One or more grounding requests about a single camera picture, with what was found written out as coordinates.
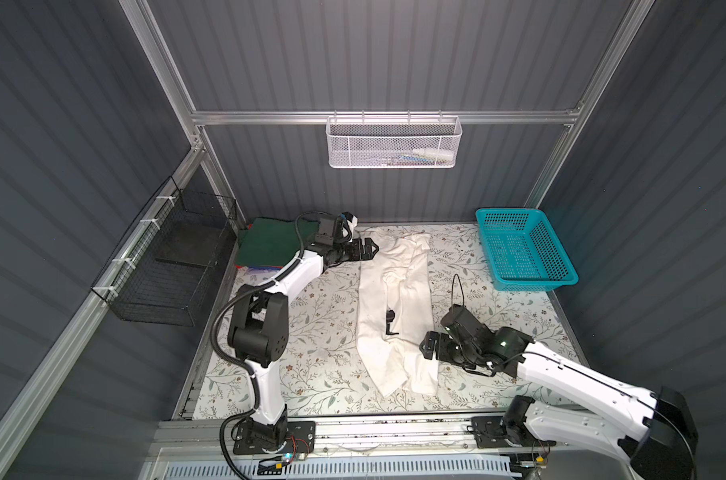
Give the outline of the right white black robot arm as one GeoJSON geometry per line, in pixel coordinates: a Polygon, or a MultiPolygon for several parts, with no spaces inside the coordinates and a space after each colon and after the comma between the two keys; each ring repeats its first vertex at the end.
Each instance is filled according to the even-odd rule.
{"type": "Polygon", "coordinates": [[[517,395],[503,416],[473,418],[470,431],[479,447],[568,444],[620,461],[643,479],[697,478],[699,434],[681,392],[613,379],[519,330],[492,330],[462,305],[452,305],[441,325],[420,344],[425,359],[535,383],[578,406],[571,410],[517,395]]]}

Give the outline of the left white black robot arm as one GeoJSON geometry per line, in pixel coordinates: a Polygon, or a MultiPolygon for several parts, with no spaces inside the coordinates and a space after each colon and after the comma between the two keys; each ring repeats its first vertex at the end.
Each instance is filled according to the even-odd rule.
{"type": "Polygon", "coordinates": [[[269,452],[288,437],[288,407],[281,393],[278,362],[289,342],[289,307],[312,281],[347,262],[370,261],[379,246],[357,238],[351,212],[300,214],[293,222],[296,253],[270,279],[244,285],[216,314],[210,331],[214,353],[245,371],[252,407],[240,416],[244,439],[269,452]]]}

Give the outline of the white t shirt with print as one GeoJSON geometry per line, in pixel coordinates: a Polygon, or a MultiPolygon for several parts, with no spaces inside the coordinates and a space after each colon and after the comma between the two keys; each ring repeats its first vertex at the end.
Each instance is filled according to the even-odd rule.
{"type": "Polygon", "coordinates": [[[431,236],[395,237],[376,231],[371,238],[379,251],[361,265],[358,354],[381,395],[388,397],[403,388],[434,396],[439,366],[420,350],[434,327],[428,268],[431,236]]]}

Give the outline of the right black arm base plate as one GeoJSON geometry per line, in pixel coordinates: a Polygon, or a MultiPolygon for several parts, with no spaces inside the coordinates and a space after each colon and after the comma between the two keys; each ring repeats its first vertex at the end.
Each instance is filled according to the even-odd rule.
{"type": "Polygon", "coordinates": [[[537,440],[525,427],[524,422],[506,415],[483,415],[470,419],[466,427],[478,448],[531,447],[537,440]]]}

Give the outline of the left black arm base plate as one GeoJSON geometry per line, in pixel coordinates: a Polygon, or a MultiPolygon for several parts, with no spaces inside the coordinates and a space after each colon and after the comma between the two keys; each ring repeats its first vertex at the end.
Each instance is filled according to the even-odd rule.
{"type": "Polygon", "coordinates": [[[233,433],[235,455],[313,453],[317,424],[313,421],[280,421],[263,425],[247,419],[233,433]]]}

